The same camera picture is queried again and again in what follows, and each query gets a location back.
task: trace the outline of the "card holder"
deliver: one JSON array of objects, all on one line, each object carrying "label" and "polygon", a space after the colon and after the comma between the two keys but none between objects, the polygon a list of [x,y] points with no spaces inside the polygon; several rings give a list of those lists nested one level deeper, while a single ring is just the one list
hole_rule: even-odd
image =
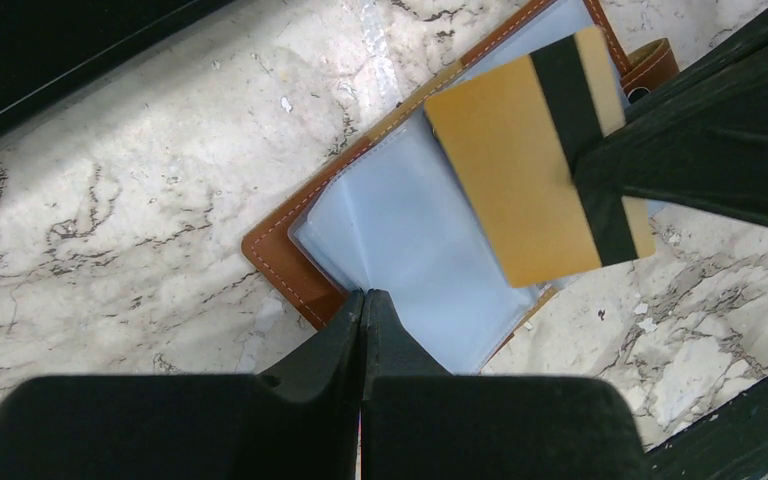
[{"label": "card holder", "polygon": [[[583,7],[589,17],[589,24],[599,25],[606,33],[613,63],[621,85],[626,92],[629,87],[653,89],[677,72],[675,60],[668,42],[662,39],[653,42],[635,54],[631,60],[619,49],[610,25],[607,24],[604,14],[598,3],[589,0],[534,0],[523,6],[516,14],[496,29],[491,35],[482,40],[473,49],[468,51],[459,61],[440,72],[428,84],[420,87],[410,98],[394,112],[383,119],[378,125],[366,132],[355,144],[350,146],[334,161],[329,162],[320,172],[292,195],[284,204],[271,213],[259,225],[257,225],[243,240],[244,255],[257,267],[290,302],[307,318],[316,328],[322,328],[328,319],[337,310],[345,296],[345,291],[356,286],[371,282],[364,274],[355,274],[354,277],[341,275],[339,272],[354,271],[359,262],[363,262],[356,242],[348,242],[343,247],[337,247],[331,241],[325,241],[322,232],[331,231],[334,228],[346,228],[345,226],[327,226],[330,221],[327,216],[316,219],[313,228],[305,225],[311,212],[315,212],[316,200],[322,192],[332,183],[333,179],[340,175],[348,174],[349,167],[355,161],[362,158],[364,153],[371,151],[378,145],[387,145],[389,139],[401,132],[403,126],[413,128],[412,122],[424,122],[421,105],[433,93],[470,78],[471,75],[487,71],[505,63],[510,59],[528,53],[516,51],[515,45],[522,38],[526,42],[535,42],[528,32],[541,33],[548,31],[555,38],[562,38],[580,26],[575,24],[568,27],[569,30],[555,30],[557,27],[548,28],[551,22],[534,22],[537,18],[548,14],[549,17],[558,12],[574,11],[576,6]],[[546,38],[543,43],[533,43],[533,48],[550,43],[552,39]],[[351,216],[351,210],[344,210],[340,215]],[[310,243],[311,251],[304,252],[299,248],[302,243]],[[341,259],[339,265],[325,265],[333,256],[328,249],[338,249],[340,252],[351,252],[355,249],[358,253],[349,255],[347,259]],[[319,263],[323,269],[337,272],[332,280],[329,280],[315,263]],[[529,290],[528,295],[535,296],[540,290]]]}]

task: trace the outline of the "paint chip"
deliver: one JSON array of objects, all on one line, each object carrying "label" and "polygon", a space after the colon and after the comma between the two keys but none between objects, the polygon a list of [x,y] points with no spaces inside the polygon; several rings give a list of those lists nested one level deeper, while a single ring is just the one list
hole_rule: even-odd
[{"label": "paint chip", "polygon": [[655,324],[655,320],[652,317],[646,317],[643,321],[637,322],[637,326],[646,333],[652,333],[658,329],[658,325]]},{"label": "paint chip", "polygon": [[284,110],[286,110],[287,113],[293,111],[293,106],[290,104],[290,100],[288,100],[287,97],[281,97],[281,106],[284,107]]}]

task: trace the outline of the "wallet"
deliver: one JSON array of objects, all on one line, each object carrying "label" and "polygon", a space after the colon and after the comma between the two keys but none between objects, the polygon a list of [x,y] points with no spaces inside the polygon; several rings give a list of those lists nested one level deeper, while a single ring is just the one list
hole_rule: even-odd
[{"label": "wallet", "polygon": [[[319,202],[316,202],[326,187],[342,188],[338,182],[334,182],[338,175],[345,174],[347,167],[361,156],[375,151],[375,149],[390,148],[388,145],[400,145],[398,148],[404,149],[406,153],[405,155],[392,156],[393,162],[403,162],[405,168],[432,168],[429,165],[434,162],[422,162],[422,158],[436,153],[431,150],[423,151],[424,144],[418,140],[420,137],[427,137],[431,133],[423,111],[423,105],[429,97],[447,87],[474,78],[481,73],[572,35],[582,28],[593,25],[600,27],[604,34],[608,52],[615,67],[617,84],[621,86],[625,94],[634,95],[641,91],[652,90],[678,72],[675,58],[666,39],[657,40],[638,49],[631,55],[626,55],[619,47],[601,7],[595,0],[533,0],[523,6],[487,38],[470,49],[458,61],[417,89],[381,122],[326,164],[299,191],[245,236],[242,243],[243,254],[315,328],[323,328],[342,304],[347,291],[364,285],[368,281],[368,279],[357,278],[363,276],[364,268],[362,265],[360,268],[355,268],[357,265],[350,265],[351,262],[364,261],[360,259],[361,257],[352,260],[353,257],[350,253],[362,247],[355,244],[357,242],[352,239],[353,237],[348,234],[349,232],[345,232],[346,235],[340,234],[340,229],[353,228],[353,224],[351,222],[337,222],[336,220],[342,214],[334,215],[334,212],[348,208],[347,205],[349,204],[341,205],[340,195],[329,196],[333,199],[323,197],[323,200],[336,202],[331,206],[319,205]],[[439,165],[442,162],[436,162],[436,164],[438,166],[435,168],[441,168]],[[446,173],[441,170],[428,174],[442,175]],[[369,179],[375,181],[369,182],[369,188],[399,187],[398,183],[387,184],[380,181],[384,178],[381,175],[371,174]],[[316,217],[317,210],[331,213]],[[345,215],[361,222],[365,218],[362,212],[345,211]],[[314,222],[316,223],[315,227],[299,229],[299,219],[309,219],[311,216],[318,218]],[[322,234],[327,235],[333,241],[316,242],[316,236]],[[373,235],[370,238],[385,239],[386,232],[379,232],[378,236]],[[325,248],[334,249],[334,251],[303,251],[299,248],[299,243],[305,243],[306,239],[313,240],[307,242],[308,244],[318,244]],[[476,243],[469,248],[472,252],[493,255],[486,245],[482,247]],[[348,263],[346,265],[329,265],[329,262],[334,262],[335,259]],[[339,274],[331,274],[331,278],[328,278],[323,270],[329,273],[351,271],[354,272],[356,278],[341,277]],[[400,274],[404,275],[403,279],[407,279],[411,275],[411,271],[409,268],[405,268]],[[545,285],[537,285],[527,287],[523,291],[523,295],[528,297],[526,303],[530,302],[531,305],[537,306],[542,304],[542,300],[545,300],[547,292],[551,294],[553,291],[551,288],[547,290]],[[517,317],[518,319],[525,318],[522,314],[518,314]],[[507,332],[512,330],[511,325],[505,328]],[[504,338],[507,332],[491,332],[488,335],[491,337],[501,335],[501,338]],[[411,331],[411,334],[417,336],[415,331]],[[486,357],[486,350],[485,346],[482,350],[484,353],[479,352],[476,355]],[[453,370],[474,370],[475,364],[476,360],[473,358]]]}]

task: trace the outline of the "marble table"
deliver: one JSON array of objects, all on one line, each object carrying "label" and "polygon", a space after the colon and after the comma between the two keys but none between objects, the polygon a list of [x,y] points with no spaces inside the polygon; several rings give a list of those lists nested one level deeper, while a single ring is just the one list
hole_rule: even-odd
[{"label": "marble table", "polygon": [[[313,329],[252,225],[522,2],[237,2],[0,153],[0,400],[50,373],[260,371]],[[605,0],[698,59],[768,1]],[[768,230],[670,206],[658,253],[581,275],[486,373],[595,375],[647,446],[768,374]]]}]

